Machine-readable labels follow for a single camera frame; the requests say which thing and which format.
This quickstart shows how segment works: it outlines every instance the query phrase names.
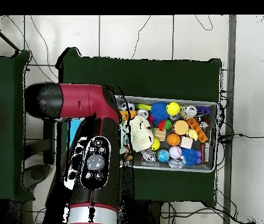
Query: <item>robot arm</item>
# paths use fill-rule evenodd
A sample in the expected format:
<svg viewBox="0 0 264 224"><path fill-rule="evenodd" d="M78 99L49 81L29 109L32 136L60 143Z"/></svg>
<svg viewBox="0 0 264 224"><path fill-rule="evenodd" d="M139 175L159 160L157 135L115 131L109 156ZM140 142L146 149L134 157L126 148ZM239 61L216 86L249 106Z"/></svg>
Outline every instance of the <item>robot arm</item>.
<svg viewBox="0 0 264 224"><path fill-rule="evenodd" d="M67 224L117 224L120 113L112 90L100 85L37 83L25 90L25 107L37 118L85 117L63 178L48 199L43 224L54 214L56 224L62 222L66 204Z"/></svg>

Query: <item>gray plastic bin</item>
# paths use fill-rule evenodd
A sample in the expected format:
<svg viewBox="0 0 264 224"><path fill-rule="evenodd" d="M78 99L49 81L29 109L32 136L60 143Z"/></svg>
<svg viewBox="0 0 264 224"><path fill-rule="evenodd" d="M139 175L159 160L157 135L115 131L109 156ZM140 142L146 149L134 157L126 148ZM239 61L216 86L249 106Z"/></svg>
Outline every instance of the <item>gray plastic bin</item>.
<svg viewBox="0 0 264 224"><path fill-rule="evenodd" d="M205 144L210 145L209 149L209 159L207 162L203 164L196 164L195 166L188 167L184 166L182 169L172 169L168 166L167 163L157 162L142 162L141 161L141 153L134 152L134 168L135 169L153 169L153 170L169 170L169 171L177 171L177 172L200 172L200 173L209 173L212 172L216 168L216 160L217 160L217 137L218 137L218 119L219 119L219 106L217 103L213 102L203 102L203 101L189 101L189 100L174 100L174 99L158 99L158 98L145 98L145 97L134 97L134 96L125 96L125 99L128 102L132 103L141 103L152 105L155 102L177 102L180 106L194 105L194 106L204 106L210 108L209 120L210 125L203 129L205 135L208 137L208 140ZM116 96L117 104L120 106L124 103L124 100L121 96ZM171 129L167 130L166 137L173 133ZM192 148L200 150L200 141L193 141ZM161 142L160 149L168 150L171 146L167 144L167 142Z"/></svg>

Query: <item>green table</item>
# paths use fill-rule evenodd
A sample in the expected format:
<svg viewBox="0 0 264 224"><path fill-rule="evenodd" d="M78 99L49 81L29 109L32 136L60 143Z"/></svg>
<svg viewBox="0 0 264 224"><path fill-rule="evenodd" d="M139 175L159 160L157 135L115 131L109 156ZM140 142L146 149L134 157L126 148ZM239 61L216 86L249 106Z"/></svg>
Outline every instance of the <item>green table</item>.
<svg viewBox="0 0 264 224"><path fill-rule="evenodd" d="M166 99L219 101L221 61L150 61L81 57L66 49L57 61L62 83L113 86L115 94ZM62 157L65 157L67 124L62 125ZM135 198L149 201L204 201L214 205L211 173L134 169Z"/></svg>
<svg viewBox="0 0 264 224"><path fill-rule="evenodd" d="M33 200L21 183L23 72L29 58L28 51L0 57L0 200Z"/></svg>

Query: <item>orange ball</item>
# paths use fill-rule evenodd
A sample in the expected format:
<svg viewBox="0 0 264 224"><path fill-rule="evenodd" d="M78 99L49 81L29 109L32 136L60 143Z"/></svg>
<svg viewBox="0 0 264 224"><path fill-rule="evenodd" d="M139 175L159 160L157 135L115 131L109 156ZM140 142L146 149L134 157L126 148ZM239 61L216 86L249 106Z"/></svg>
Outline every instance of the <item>orange ball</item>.
<svg viewBox="0 0 264 224"><path fill-rule="evenodd" d="M178 134L171 133L167 136L166 141L170 146L177 146L180 144L181 138Z"/></svg>

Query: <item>toy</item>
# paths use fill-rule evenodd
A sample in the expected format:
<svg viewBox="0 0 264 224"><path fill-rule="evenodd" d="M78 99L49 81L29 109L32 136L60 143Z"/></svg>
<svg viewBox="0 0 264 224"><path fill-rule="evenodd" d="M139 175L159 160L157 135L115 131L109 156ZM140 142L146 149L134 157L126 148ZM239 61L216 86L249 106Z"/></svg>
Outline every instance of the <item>toy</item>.
<svg viewBox="0 0 264 224"><path fill-rule="evenodd" d="M139 109L139 110L137 110L137 115L143 116L147 120L148 119L148 110Z"/></svg>
<svg viewBox="0 0 264 224"><path fill-rule="evenodd" d="M196 107L197 114L210 114L210 108L209 107Z"/></svg>
<svg viewBox="0 0 264 224"><path fill-rule="evenodd" d="M166 141L170 146L177 146L180 144L181 138L178 134L171 133L167 136Z"/></svg>
<svg viewBox="0 0 264 224"><path fill-rule="evenodd" d="M193 139L192 138L188 138L186 136L182 136L181 137L180 147L181 148L185 148L185 149L191 149L192 142L193 142Z"/></svg>
<svg viewBox="0 0 264 224"><path fill-rule="evenodd" d="M195 149L182 149L181 159L184 161L187 166L194 166L195 164L200 164L202 153Z"/></svg>
<svg viewBox="0 0 264 224"><path fill-rule="evenodd" d="M172 126L173 132L178 135L184 135L186 132L188 132L188 129L189 126L184 120L177 120Z"/></svg>
<svg viewBox="0 0 264 224"><path fill-rule="evenodd" d="M195 141L197 140L198 136L195 130L193 129L188 129L188 132L185 134L189 138L193 138Z"/></svg>
<svg viewBox="0 0 264 224"><path fill-rule="evenodd" d="M159 148L160 148L160 141L158 138L154 138L153 144L151 145L151 150L156 151Z"/></svg>
<svg viewBox="0 0 264 224"><path fill-rule="evenodd" d="M142 150L141 151L141 154L143 155L143 159L146 162L155 162L156 161L156 154L155 154L155 152L153 152L149 148L146 149L146 150Z"/></svg>
<svg viewBox="0 0 264 224"><path fill-rule="evenodd" d="M180 106L176 102L170 102L166 106L166 111L171 116L177 115L180 112Z"/></svg>
<svg viewBox="0 0 264 224"><path fill-rule="evenodd" d="M165 149L159 150L157 156L160 162L167 162L169 160L169 152Z"/></svg>
<svg viewBox="0 0 264 224"><path fill-rule="evenodd" d="M160 130L158 128L153 129L154 137L158 138L161 142L165 141L166 130Z"/></svg>
<svg viewBox="0 0 264 224"><path fill-rule="evenodd" d="M135 105L134 105L133 103L131 103L131 102L128 102L128 107L127 107L127 103L124 102L124 103L121 105L121 107L120 107L120 110L121 110L121 111L128 111L128 109L129 109L130 111L135 111Z"/></svg>
<svg viewBox="0 0 264 224"><path fill-rule="evenodd" d="M136 116L136 111L129 111L129 112L130 112L131 118L134 118ZM121 120L122 121L128 120L128 118L129 118L128 111L120 111L120 114L121 114Z"/></svg>
<svg viewBox="0 0 264 224"><path fill-rule="evenodd" d="M129 134L128 125L131 127L131 144L134 151L139 152L148 149L153 143L153 133L148 127L148 121L143 117L136 115L132 120L125 121L124 131Z"/></svg>
<svg viewBox="0 0 264 224"><path fill-rule="evenodd" d="M203 130L200 128L198 123L194 118L191 118L189 120L186 120L186 122L189 124L189 127L196 131L198 139L200 142L206 142L208 140L208 137L205 135Z"/></svg>
<svg viewBox="0 0 264 224"><path fill-rule="evenodd" d="M179 160L179 159L171 159L167 161L167 163L168 163L168 166L172 169L181 169L185 165L184 161Z"/></svg>
<svg viewBox="0 0 264 224"><path fill-rule="evenodd" d="M154 117L153 126L157 126L161 120L167 120L169 114L166 111L166 102L155 102L150 114Z"/></svg>
<svg viewBox="0 0 264 224"><path fill-rule="evenodd" d="M152 107L145 104L135 104L137 109L146 109L148 111L151 111Z"/></svg>
<svg viewBox="0 0 264 224"><path fill-rule="evenodd" d="M196 107L193 105L184 106L182 108L182 118L188 120L196 115Z"/></svg>
<svg viewBox="0 0 264 224"><path fill-rule="evenodd" d="M179 159L182 156L182 150L178 146L173 146L169 149L169 155L171 158Z"/></svg>
<svg viewBox="0 0 264 224"><path fill-rule="evenodd" d="M162 120L160 121L160 123L158 124L158 128L160 130L169 130L170 128L172 128L172 123L170 120Z"/></svg>

